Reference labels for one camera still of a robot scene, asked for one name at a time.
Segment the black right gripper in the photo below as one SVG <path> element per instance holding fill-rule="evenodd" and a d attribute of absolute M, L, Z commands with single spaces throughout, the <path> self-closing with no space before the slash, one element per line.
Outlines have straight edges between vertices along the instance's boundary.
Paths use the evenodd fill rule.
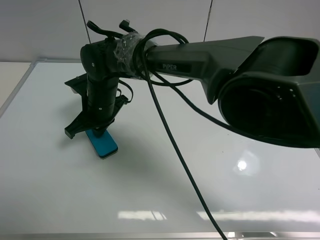
<path fill-rule="evenodd" d="M 111 125 L 128 98 L 117 96 L 119 77 L 107 77 L 94 81 L 87 74 L 77 76 L 64 84 L 81 96 L 82 111 L 64 129 L 70 138 L 81 132 L 93 130 L 93 135 L 100 138 Z"/>

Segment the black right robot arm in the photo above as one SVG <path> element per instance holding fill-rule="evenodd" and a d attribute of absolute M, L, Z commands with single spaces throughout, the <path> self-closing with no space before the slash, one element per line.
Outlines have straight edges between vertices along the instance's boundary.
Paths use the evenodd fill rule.
<path fill-rule="evenodd" d="M 151 74 L 197 80 L 209 104 L 217 103 L 227 128 L 284 147 L 320 145 L 320 42 L 312 38 L 247 36 L 174 45 L 133 32 L 81 48 L 85 74 L 66 84 L 82 98 L 82 111 L 65 128 L 69 138 L 106 129 L 124 98 L 120 78 Z"/>

